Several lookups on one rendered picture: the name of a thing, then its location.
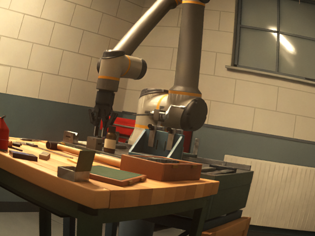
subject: wooden tabletop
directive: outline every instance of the wooden tabletop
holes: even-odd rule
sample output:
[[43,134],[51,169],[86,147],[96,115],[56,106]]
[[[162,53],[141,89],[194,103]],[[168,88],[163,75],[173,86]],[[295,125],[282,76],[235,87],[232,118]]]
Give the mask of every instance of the wooden tabletop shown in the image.
[[[10,138],[14,142],[25,142]],[[30,142],[40,148],[46,148],[45,141]],[[44,150],[22,145],[23,152],[39,156]],[[77,156],[63,151],[55,151],[77,160]],[[108,166],[99,162],[93,165]],[[119,187],[97,180],[72,182],[57,177],[58,166],[76,166],[68,158],[50,153],[50,159],[38,162],[12,158],[9,153],[0,152],[0,168],[28,182],[58,194],[69,200],[93,209],[124,208],[172,203],[217,194],[219,182],[208,179],[160,182],[147,179],[145,182],[131,186]]]

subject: window frame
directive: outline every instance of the window frame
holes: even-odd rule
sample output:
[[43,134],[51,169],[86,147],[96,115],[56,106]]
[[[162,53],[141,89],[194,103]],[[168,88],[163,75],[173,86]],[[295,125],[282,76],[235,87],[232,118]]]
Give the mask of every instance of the window frame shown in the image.
[[[307,39],[307,40],[311,40],[311,41],[315,41],[315,38],[280,31],[280,0],[277,0],[277,30],[271,30],[271,29],[264,29],[264,28],[259,28],[259,27],[241,25],[242,1],[243,0],[236,0],[236,5],[235,5],[234,38],[233,38],[233,49],[232,49],[233,50],[232,51],[232,66],[233,67],[238,67],[238,68],[244,68],[244,69],[248,69],[248,70],[255,70],[255,71],[258,71],[258,73],[259,73],[259,71],[261,71],[261,72],[267,72],[267,73],[274,74],[274,76],[279,75],[281,77],[283,77],[283,76],[285,76],[285,77],[293,77],[293,78],[298,78],[298,79],[302,79],[302,80],[306,80],[306,81],[315,82],[315,79],[279,72],[280,34],[287,35],[287,36],[298,37],[298,38],[303,38],[303,39]],[[315,5],[315,1],[314,0],[300,0],[300,1]],[[240,51],[240,31],[241,31],[241,28],[248,28],[248,29],[252,29],[252,30],[260,30],[260,31],[264,31],[264,32],[271,32],[271,33],[276,33],[277,34],[276,71],[260,69],[260,68],[254,68],[254,67],[250,67],[250,66],[238,65],[238,57],[239,57],[239,51]]]

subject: window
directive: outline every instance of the window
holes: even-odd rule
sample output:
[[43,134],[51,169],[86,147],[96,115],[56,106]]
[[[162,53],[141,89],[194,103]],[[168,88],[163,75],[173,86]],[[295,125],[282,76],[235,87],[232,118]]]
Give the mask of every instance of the window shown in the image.
[[234,66],[315,81],[315,1],[238,0]]

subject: gray floor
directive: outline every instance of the gray floor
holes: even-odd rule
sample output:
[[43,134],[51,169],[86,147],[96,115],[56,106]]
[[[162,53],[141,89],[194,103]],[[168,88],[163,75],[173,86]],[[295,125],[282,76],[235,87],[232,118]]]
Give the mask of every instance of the gray floor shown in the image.
[[[0,236],[39,236],[38,212],[1,212]],[[52,214],[52,236],[63,236],[63,219]],[[178,236],[183,231],[167,229],[154,232],[153,236]]]

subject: radiator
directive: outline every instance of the radiator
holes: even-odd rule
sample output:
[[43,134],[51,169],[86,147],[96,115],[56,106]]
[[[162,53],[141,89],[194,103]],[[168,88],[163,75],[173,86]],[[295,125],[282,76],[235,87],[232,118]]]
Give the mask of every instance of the radiator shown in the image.
[[251,165],[251,189],[242,216],[251,225],[315,231],[315,168],[226,155]]

